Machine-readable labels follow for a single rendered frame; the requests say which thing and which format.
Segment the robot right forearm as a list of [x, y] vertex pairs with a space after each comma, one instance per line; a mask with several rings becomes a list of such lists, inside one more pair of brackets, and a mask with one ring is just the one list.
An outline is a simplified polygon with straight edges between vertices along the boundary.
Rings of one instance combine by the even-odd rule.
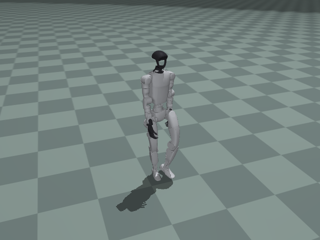
[[[151, 106], [147, 105], [147, 101], [143, 98], [143, 109], [145, 114], [145, 122], [149, 124], [149, 119], [152, 119]], [[153, 122], [153, 119], [152, 119]]]

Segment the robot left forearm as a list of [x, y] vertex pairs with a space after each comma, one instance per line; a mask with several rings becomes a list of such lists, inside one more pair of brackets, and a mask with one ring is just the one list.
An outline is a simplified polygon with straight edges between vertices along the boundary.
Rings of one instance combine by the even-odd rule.
[[171, 97], [167, 97], [167, 100], [166, 100], [166, 110], [169, 110], [169, 109], [172, 109], [173, 111], [173, 98], [174, 98], [174, 95], [171, 96]]

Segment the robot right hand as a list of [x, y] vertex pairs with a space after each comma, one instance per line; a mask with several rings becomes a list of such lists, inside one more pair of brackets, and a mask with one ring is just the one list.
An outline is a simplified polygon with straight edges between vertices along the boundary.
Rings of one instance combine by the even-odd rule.
[[[153, 138], [153, 139], [157, 139], [158, 137], [155, 137], [155, 135], [157, 135], [157, 133], [153, 130], [153, 127], [152, 127], [152, 125], [153, 125], [152, 119], [149, 119], [149, 120], [148, 120], [148, 123], [149, 123], [149, 124], [146, 124], [146, 125], [148, 126], [149, 136], [150, 136], [151, 138]], [[154, 135], [154, 134], [155, 134], [155, 135]]]

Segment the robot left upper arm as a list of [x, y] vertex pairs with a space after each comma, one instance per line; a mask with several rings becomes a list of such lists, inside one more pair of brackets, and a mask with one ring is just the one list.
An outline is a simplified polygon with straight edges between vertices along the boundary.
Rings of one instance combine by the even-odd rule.
[[168, 70], [168, 72], [170, 73], [170, 84], [169, 84], [169, 92], [168, 92], [168, 97], [170, 98], [175, 95], [175, 92], [172, 89], [172, 87], [174, 85], [174, 79], [175, 79], [176, 75], [172, 71]]

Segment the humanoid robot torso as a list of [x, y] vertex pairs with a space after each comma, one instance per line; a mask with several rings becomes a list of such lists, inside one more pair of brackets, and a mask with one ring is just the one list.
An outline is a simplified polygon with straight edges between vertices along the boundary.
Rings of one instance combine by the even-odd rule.
[[154, 116], [155, 122], [161, 122], [167, 117], [166, 109], [163, 108], [163, 103], [167, 101], [170, 87], [170, 73], [164, 68], [163, 73], [156, 73], [150, 71], [148, 74], [152, 75], [151, 83], [149, 84], [149, 97], [152, 99], [153, 109], [151, 115]]

